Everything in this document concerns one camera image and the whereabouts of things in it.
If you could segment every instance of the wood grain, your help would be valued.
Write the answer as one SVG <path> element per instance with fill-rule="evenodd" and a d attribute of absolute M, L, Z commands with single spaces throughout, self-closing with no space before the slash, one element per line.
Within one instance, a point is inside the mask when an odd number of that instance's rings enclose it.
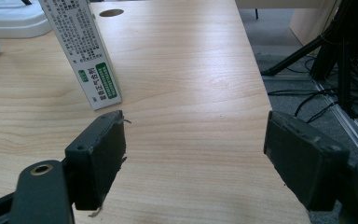
<path fill-rule="evenodd" d="M 238 8 L 317 8 L 324 0 L 235 0 Z"/>
<path fill-rule="evenodd" d="M 263 154 L 270 104 L 235 2 L 92 6 L 123 103 L 92 111 L 53 33 L 0 40 L 0 197 L 121 109 L 128 159 L 101 214 L 76 223 L 309 223 Z"/>

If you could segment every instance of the white box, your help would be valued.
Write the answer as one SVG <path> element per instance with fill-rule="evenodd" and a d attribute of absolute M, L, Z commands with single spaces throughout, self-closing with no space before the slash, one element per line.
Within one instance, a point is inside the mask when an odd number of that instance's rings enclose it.
<path fill-rule="evenodd" d="M 116 74 L 85 0 L 39 0 L 92 109 L 121 103 Z"/>

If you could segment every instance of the gray carpet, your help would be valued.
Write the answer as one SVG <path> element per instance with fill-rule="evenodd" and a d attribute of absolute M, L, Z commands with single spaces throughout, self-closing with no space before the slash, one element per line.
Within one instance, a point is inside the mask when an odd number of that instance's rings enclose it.
<path fill-rule="evenodd" d="M 285 56 L 256 54 L 255 58 L 257 60 L 260 71 L 263 71 L 283 60 Z M 304 65 L 306 60 L 307 58 L 304 58 L 297 63 L 294 63 L 290 66 L 290 68 L 296 71 L 307 72 L 308 70 Z M 287 76 L 294 77 L 307 75 L 294 73 L 286 69 L 283 70 L 282 73 L 285 73 Z M 310 78 L 302 78 L 300 80 L 269 78 L 264 79 L 264 84 L 266 86 L 267 92 L 282 90 L 317 91 L 315 84 Z M 282 111 L 294 115 L 297 107 L 307 97 L 308 96 L 270 96 L 269 99 L 273 110 Z M 303 120 L 308 120 L 325 107 L 327 107 L 327 102 L 324 100 L 324 97 L 315 97 L 313 100 L 311 100 L 309 103 L 302 107 L 298 114 L 298 117 Z M 351 152 L 349 164 L 354 165 L 356 162 L 358 162 L 358 149 L 356 148 L 352 140 L 348 137 L 345 130 L 342 128 L 342 126 L 334 116 L 331 109 L 328 109 L 321 118 L 316 119 L 310 125 L 327 134 L 331 138 L 337 140 L 343 146 L 347 147 Z M 332 212 L 309 212 L 310 221 L 314 224 L 339 223 L 338 214 L 340 208 L 341 204 L 337 203 L 335 209 Z"/>

